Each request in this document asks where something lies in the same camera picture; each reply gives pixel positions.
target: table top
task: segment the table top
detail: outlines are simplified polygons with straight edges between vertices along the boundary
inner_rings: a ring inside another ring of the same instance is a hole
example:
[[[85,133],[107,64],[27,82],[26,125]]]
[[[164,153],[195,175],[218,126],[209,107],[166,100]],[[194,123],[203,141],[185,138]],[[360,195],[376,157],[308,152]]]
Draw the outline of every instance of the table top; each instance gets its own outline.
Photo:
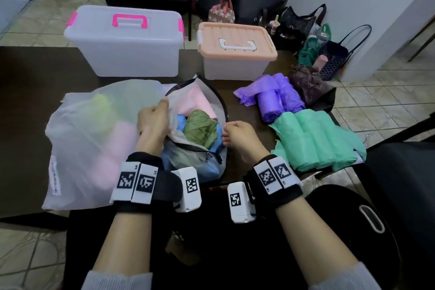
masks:
[[[2,47],[0,62],[0,217],[41,212],[51,155],[44,131],[51,114],[66,93],[91,92],[126,78],[97,77],[77,48]],[[290,52],[279,51],[277,60],[270,62],[264,73],[287,75],[296,64]],[[148,79],[181,83],[195,74],[204,74],[202,56],[196,50],[180,50],[177,77]],[[274,149],[275,132],[262,121],[258,107],[240,105],[233,94],[251,82],[211,83],[227,106],[229,120],[252,124],[264,146]],[[247,171],[239,154],[228,151],[223,182],[241,180]]]

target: blue mat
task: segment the blue mat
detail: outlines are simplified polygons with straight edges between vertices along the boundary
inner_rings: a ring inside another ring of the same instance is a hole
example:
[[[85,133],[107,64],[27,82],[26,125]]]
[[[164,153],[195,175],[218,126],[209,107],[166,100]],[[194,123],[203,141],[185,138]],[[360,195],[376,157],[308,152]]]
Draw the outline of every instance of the blue mat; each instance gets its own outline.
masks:
[[[0,33],[14,22],[31,0],[0,0]]]

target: box lid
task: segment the box lid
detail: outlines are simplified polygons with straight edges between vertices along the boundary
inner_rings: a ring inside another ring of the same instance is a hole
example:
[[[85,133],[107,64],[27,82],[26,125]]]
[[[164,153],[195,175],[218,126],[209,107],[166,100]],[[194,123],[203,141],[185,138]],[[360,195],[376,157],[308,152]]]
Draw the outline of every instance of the box lid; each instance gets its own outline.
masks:
[[[73,13],[64,35],[69,40],[184,39],[181,15],[173,11],[84,5]]]
[[[274,61],[278,56],[266,29],[253,25],[203,22],[198,45],[207,58]]]

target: person's left hand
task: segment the person's left hand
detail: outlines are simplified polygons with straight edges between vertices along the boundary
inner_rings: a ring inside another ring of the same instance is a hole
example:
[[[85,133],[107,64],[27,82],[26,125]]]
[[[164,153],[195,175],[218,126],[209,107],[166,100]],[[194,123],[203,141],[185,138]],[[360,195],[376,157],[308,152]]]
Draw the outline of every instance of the person's left hand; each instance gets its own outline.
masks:
[[[143,108],[138,113],[138,133],[140,138],[136,151],[159,156],[163,151],[163,141],[169,132],[169,101],[165,97],[157,106]]]

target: orange lid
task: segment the orange lid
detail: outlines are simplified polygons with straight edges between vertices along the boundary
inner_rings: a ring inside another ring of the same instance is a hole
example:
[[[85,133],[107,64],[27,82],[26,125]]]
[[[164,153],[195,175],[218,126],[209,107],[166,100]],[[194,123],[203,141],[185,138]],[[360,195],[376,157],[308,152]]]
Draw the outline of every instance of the orange lid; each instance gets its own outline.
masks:
[[[202,22],[198,42],[207,58],[274,61],[278,56],[266,29],[254,25]]]

